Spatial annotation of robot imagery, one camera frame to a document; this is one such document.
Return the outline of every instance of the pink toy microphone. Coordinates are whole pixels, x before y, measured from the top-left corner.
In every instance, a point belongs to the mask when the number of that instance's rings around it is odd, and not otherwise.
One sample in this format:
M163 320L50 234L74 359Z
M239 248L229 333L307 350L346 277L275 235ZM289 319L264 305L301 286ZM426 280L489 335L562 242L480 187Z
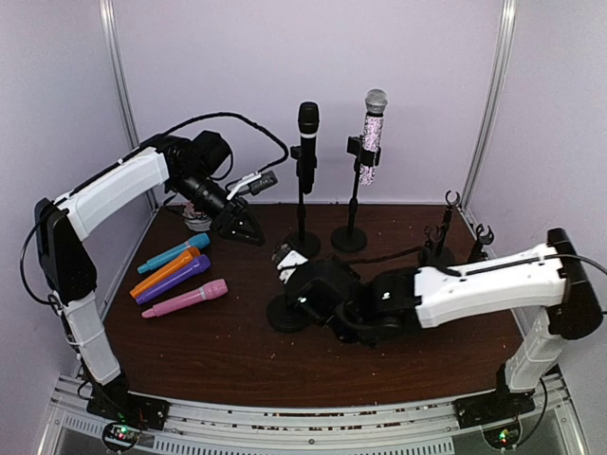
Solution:
M146 319L159 318L169 313L173 313L173 311L180 310L181 308L192 306L200 301L218 299L225 294L228 294L228 285L226 284L226 281L215 280L206 283L198 289L194 289L194 291L181 294L178 297L166 300L162 303L157 303L149 310L145 310L141 315Z

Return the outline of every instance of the black microphone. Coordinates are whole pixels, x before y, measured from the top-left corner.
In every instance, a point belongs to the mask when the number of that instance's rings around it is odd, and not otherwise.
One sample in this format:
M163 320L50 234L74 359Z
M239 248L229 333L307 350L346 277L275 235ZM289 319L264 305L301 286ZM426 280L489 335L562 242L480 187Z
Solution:
M297 176L302 179L303 194L309 194L312 192L314 172L318 164L316 159L316 134L319 132L319 124L321 122L319 105L312 101L306 101L300 104L297 122L300 127L300 136L302 140Z

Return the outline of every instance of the microphone stand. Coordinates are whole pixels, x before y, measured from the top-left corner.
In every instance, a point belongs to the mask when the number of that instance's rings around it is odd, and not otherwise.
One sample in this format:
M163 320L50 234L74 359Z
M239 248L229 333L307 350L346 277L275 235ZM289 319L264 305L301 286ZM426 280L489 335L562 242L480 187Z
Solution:
M348 224L333 231L331 245L339 251L355 253L367 246L367 234L359 227L354 226L359 210L360 165L376 166L379 163L381 149L376 154L368 152L362 148L362 137L351 136L348 137L347 153L356 157L354 161L354 188L352 189L352 198L348 204Z
M297 233L288 234L285 242L290 244L293 249L297 250L302 256L312 258L321 251L321 239L312 233L305 230L306 209L304 203L304 187L311 188L312 182L308 182L306 178L314 172L316 163L306 163L302 158L302 147L291 147L291 157L297 160L297 176L299 203L297 205Z

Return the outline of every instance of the green led light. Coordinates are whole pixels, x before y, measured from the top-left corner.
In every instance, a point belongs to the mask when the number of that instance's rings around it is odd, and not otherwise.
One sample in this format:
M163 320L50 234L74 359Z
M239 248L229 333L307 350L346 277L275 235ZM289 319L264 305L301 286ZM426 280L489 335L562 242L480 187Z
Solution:
M500 433L500 441L502 441L502 443L507 443L508 441L508 435L510 434L510 432L505 429Z

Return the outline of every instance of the metal vent grate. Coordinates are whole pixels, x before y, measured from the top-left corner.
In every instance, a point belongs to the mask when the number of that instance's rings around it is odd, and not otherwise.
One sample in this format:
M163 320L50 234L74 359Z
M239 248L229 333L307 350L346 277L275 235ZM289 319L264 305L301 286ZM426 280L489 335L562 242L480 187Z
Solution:
M64 419L64 427L97 437L101 437L101 432L103 431L103 427L99 422L73 414L67 414Z
M186 442L164 436L156 436L154 440L154 452L162 455L277 455L291 452L285 450L255 451L243 448L218 448L216 446ZM443 438L438 441L419 444L407 444L393 446L384 450L370 450L360 452L357 450L314 450L315 454L331 453L336 455L454 455L453 442L451 438Z

